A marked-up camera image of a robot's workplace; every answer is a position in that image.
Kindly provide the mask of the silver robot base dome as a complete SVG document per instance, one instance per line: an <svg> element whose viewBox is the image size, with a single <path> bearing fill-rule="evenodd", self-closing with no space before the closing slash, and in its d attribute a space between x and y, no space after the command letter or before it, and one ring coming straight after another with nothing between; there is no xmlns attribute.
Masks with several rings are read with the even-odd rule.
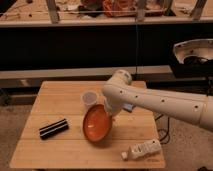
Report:
<svg viewBox="0 0 213 171"><path fill-rule="evenodd" d="M173 46L173 54L180 64L191 56L213 59L213 38L193 39L176 43Z"/></svg>

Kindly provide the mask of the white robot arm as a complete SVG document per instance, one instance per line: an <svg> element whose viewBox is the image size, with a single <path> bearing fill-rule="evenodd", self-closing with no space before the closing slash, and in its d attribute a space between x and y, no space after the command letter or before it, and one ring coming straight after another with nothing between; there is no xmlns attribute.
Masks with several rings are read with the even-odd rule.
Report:
<svg viewBox="0 0 213 171"><path fill-rule="evenodd" d="M126 70L117 70L104 84L105 111L117 115L125 103L157 112L213 132L213 96L138 88Z"/></svg>

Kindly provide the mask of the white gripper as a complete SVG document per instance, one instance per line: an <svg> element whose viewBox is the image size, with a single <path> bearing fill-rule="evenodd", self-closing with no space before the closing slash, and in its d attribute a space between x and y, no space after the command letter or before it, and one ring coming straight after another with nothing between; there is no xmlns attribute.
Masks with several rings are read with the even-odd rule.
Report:
<svg viewBox="0 0 213 171"><path fill-rule="evenodd" d="M121 99L105 98L104 108L112 122L116 121L116 116L122 110L123 104L124 102Z"/></svg>

